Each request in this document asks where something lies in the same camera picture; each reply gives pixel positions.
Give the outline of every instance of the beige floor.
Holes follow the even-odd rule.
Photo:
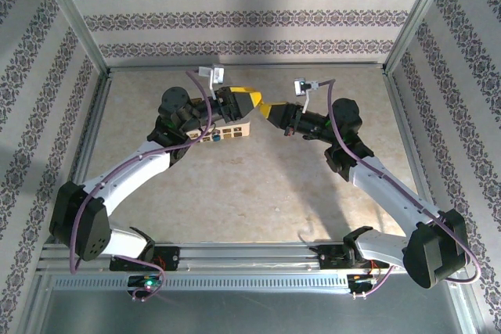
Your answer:
[[[334,95],[359,104],[362,140],[414,189],[381,72],[374,68],[228,70],[225,84],[251,86],[266,102],[296,102],[293,80],[337,79]],[[181,71],[114,74],[88,178],[113,166],[153,129],[162,93],[182,86],[200,97]],[[309,110],[326,113],[326,88]],[[286,138],[259,111],[250,136],[195,145],[173,168],[131,194],[112,219],[158,242],[277,242],[340,240],[363,225],[400,228],[363,191],[334,174],[327,144]]]

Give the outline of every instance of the wooden block with holes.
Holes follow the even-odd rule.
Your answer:
[[[188,136],[194,140],[200,136],[200,131],[188,132]],[[209,131],[209,134],[200,140],[200,142],[213,142],[219,140],[227,140],[229,138],[248,136],[251,133],[251,123],[250,121],[244,123],[232,123],[224,124],[221,126],[216,125],[213,131]]]

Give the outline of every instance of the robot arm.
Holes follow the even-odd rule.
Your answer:
[[[211,106],[211,123],[242,119],[261,103],[261,93],[252,88],[224,87],[214,96],[215,99],[207,99]],[[109,254],[151,261],[154,241],[136,228],[131,231],[110,225],[108,217],[139,186],[166,171],[185,155],[187,147],[169,152],[162,149],[185,145],[189,141],[187,132],[210,126],[207,124],[208,110],[207,102],[191,99],[185,89],[168,89],[162,95],[155,128],[133,154],[82,185],[69,181],[61,186],[49,226],[51,234],[70,246],[77,212],[88,200],[81,212],[75,243],[76,254],[82,260]],[[96,186],[99,187],[106,178],[106,184],[96,191]]]
[[[263,104],[261,112],[275,127],[283,129],[285,136],[299,133],[306,140],[330,144],[325,156],[333,172],[369,194],[405,233],[405,236],[396,236],[382,234],[367,226],[359,228],[344,237],[344,257],[355,263],[380,260],[403,267],[424,288],[433,287],[466,264],[464,250],[425,213],[427,210],[429,214],[440,217],[455,236],[467,244],[464,218],[455,210],[443,213],[435,205],[422,200],[383,166],[358,136],[362,119],[355,101],[338,99],[333,104],[333,112],[344,144],[359,160],[343,150],[328,116],[288,102]],[[381,177],[369,167],[383,171],[385,176]],[[421,207],[411,199],[419,202]]]

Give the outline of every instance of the patterned wallpaper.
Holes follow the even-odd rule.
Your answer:
[[[55,0],[0,0],[0,333],[15,332],[97,71]]]
[[[110,66],[383,62],[415,0],[74,0]]]
[[[392,76],[435,202],[467,221],[485,332],[501,332],[500,0],[434,0]]]

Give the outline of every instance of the purple cable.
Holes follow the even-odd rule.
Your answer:
[[[468,279],[455,279],[455,278],[446,278],[445,280],[448,282],[455,282],[459,284],[469,284],[476,282],[481,275],[481,266],[480,262],[478,261],[477,257],[474,255],[473,251],[460,239],[456,236],[454,232],[452,232],[441,220],[440,218],[436,218],[432,213],[430,213],[428,210],[424,209],[423,205],[414,197],[412,197],[409,193],[405,191],[404,188],[402,188],[395,180],[390,178],[388,175],[386,175],[383,171],[378,170],[374,166],[371,166],[369,163],[367,163],[365,160],[362,160],[359,156],[354,154],[344,143],[343,138],[341,137],[341,134],[339,133],[339,130],[337,129],[336,126],[336,118],[334,117],[334,111],[332,108],[332,91],[334,88],[334,83],[335,80],[331,80],[329,82],[329,90],[327,92],[327,109],[329,111],[329,119],[330,119],[330,124],[332,125],[332,129],[334,131],[334,134],[336,135],[337,142],[339,142],[339,145],[341,148],[354,160],[356,160],[358,163],[361,165],[367,167],[369,170],[377,174],[380,178],[383,178],[386,180],[388,183],[390,183],[398,192],[400,192],[405,198],[407,198],[415,207],[417,207],[418,210],[421,210],[425,215],[427,215],[435,224],[437,224],[444,232],[449,235],[451,238],[454,239],[454,241],[461,247],[463,248],[464,252],[470,257],[472,260],[473,264],[475,265],[475,274],[473,277],[468,278]]]
[[[188,77],[195,83],[195,85],[200,89],[200,92],[202,93],[202,96],[205,101],[205,105],[207,106],[207,126],[205,127],[204,131],[201,133],[200,136],[195,138],[194,140],[190,140],[185,144],[181,145],[174,145],[174,146],[168,146],[166,148],[159,148],[155,150],[151,150],[147,153],[143,153],[142,155],[135,156],[131,158],[130,160],[127,160],[123,162],[121,165],[117,166],[115,169],[113,169],[100,183],[96,184],[94,189],[85,197],[84,201],[81,203],[80,207],[78,208],[77,215],[75,215],[75,220],[73,222],[73,228],[71,229],[71,237],[70,237],[70,272],[71,274],[76,274],[78,265],[80,264],[80,260],[78,261],[75,260],[76,252],[75,252],[75,247],[77,245],[77,233],[78,233],[78,226],[80,224],[81,216],[84,213],[85,208],[87,207],[87,204],[89,201],[96,195],[96,193],[103,188],[108,181],[110,181],[114,176],[116,176],[119,172],[124,170],[125,168],[129,167],[131,164],[135,163],[138,160],[142,160],[143,158],[147,158],[148,156],[152,156],[158,153],[166,153],[166,152],[171,152],[173,150],[178,150],[178,149],[184,149],[184,148],[189,148],[192,145],[195,145],[197,142],[199,142],[208,132],[209,128],[211,127],[212,123],[212,108],[211,108],[211,103],[209,101],[209,98],[207,97],[207,94],[205,94],[204,87],[202,84],[196,79],[194,76],[194,72],[186,71],[186,74]],[[139,260],[134,260],[131,259],[132,262],[136,262],[137,264],[144,264],[146,266],[150,266],[152,268],[158,269],[159,267],[156,266],[155,264],[151,263],[145,263],[144,261],[139,261]]]
[[[381,282],[378,282],[370,291],[367,291],[366,293],[355,293],[353,296],[356,297],[366,297],[370,295],[371,293],[375,293],[388,279],[390,274],[393,272],[395,269],[394,265],[391,265],[390,268],[388,269],[386,275],[381,279]]]
[[[137,297],[135,296],[136,293],[138,293],[139,291],[145,291],[145,292],[150,293],[150,294],[141,298],[141,301],[144,303],[149,298],[155,296],[162,289],[162,286],[165,283],[166,277],[165,277],[164,269],[162,269],[160,266],[155,265],[155,264],[151,264],[150,262],[145,262],[145,261],[137,260],[135,258],[130,258],[127,256],[115,256],[115,257],[121,258],[122,260],[126,260],[129,262],[134,262],[134,263],[139,264],[139,265],[149,266],[150,268],[156,268],[160,272],[160,276],[161,276],[160,285],[157,288],[155,288],[153,291],[149,291],[148,289],[146,289],[144,287],[138,287],[137,289],[132,291],[132,299],[133,300],[137,299]]]

